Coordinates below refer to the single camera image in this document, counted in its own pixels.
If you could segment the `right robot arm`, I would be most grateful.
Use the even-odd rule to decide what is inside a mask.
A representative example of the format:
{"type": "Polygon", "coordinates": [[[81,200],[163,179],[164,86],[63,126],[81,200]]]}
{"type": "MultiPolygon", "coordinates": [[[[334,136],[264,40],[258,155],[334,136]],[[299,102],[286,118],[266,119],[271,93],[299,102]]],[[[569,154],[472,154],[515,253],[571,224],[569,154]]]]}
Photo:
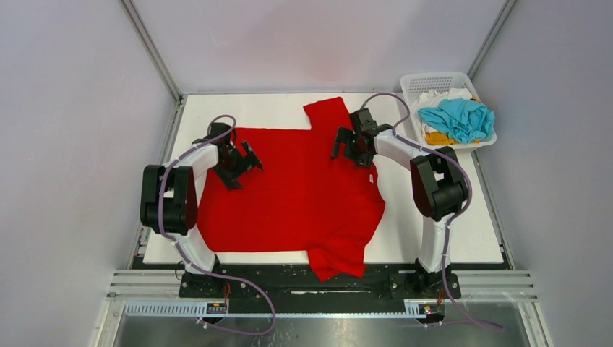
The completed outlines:
{"type": "Polygon", "coordinates": [[[424,219],[414,286],[418,294],[432,298],[450,272],[450,224],[471,201],[466,172],[452,147],[423,147],[401,136],[394,126],[378,124],[368,108],[350,113],[349,120],[349,128],[337,130],[332,158],[344,155],[356,166],[368,168],[381,155],[411,174],[413,201],[424,219]]]}

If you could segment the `red t-shirt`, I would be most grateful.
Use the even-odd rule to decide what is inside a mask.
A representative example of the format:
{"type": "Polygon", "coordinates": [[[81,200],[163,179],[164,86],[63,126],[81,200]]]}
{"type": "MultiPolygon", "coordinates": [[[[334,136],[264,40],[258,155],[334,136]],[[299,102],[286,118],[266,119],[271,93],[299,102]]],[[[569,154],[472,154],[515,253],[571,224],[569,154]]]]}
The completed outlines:
{"type": "Polygon", "coordinates": [[[349,127],[342,98],[305,105],[308,129],[238,128],[263,167],[230,190],[208,172],[197,227],[214,252],[304,251],[320,281],[362,277],[364,253],[385,210],[377,169],[331,158],[337,130],[349,127]]]}

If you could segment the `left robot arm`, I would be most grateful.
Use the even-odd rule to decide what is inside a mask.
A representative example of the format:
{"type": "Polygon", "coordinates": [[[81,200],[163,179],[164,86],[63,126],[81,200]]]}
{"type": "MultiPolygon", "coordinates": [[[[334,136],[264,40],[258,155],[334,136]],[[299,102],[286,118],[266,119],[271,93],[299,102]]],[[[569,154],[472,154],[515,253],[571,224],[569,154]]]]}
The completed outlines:
{"type": "Polygon", "coordinates": [[[217,256],[197,227],[199,193],[208,172],[227,190],[242,189],[239,178],[263,164],[248,142],[238,142],[236,125],[214,118],[207,134],[164,164],[145,166],[140,195],[140,222],[168,240],[187,272],[198,274],[197,288],[208,297],[220,294],[224,278],[213,270],[217,256]]]}

